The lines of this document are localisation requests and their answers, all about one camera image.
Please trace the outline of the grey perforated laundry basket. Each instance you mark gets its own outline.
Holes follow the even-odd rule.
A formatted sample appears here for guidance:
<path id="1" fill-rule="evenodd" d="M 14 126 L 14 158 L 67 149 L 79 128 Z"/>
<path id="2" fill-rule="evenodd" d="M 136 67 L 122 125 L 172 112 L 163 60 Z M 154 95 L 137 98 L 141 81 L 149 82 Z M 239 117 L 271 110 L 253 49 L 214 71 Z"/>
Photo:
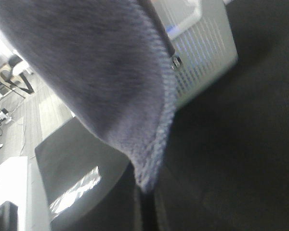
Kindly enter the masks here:
<path id="1" fill-rule="evenodd" d="M 178 26 L 169 36 L 177 80 L 176 107 L 181 108 L 204 91 L 237 61 L 237 51 L 222 0 L 154 0 L 165 27 Z"/>

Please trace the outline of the blue towel in basket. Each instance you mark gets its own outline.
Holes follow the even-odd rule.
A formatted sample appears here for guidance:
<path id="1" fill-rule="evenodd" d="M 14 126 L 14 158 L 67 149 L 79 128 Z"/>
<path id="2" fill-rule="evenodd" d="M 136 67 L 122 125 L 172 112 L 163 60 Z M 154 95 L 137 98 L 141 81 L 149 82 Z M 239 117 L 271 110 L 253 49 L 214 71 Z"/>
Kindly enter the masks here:
<path id="1" fill-rule="evenodd" d="M 182 32 L 178 26 L 167 26 L 165 30 L 169 36 L 177 36 Z"/>

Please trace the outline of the grey microfiber towel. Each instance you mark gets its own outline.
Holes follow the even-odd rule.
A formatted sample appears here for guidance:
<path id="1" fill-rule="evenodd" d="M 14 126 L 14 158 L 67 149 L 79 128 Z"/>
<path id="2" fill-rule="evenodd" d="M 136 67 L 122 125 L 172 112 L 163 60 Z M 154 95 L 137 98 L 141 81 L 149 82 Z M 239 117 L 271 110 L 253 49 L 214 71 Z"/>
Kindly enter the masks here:
<path id="1" fill-rule="evenodd" d="M 148 0 L 0 0 L 0 31 L 145 193 L 158 180 L 176 81 Z"/>

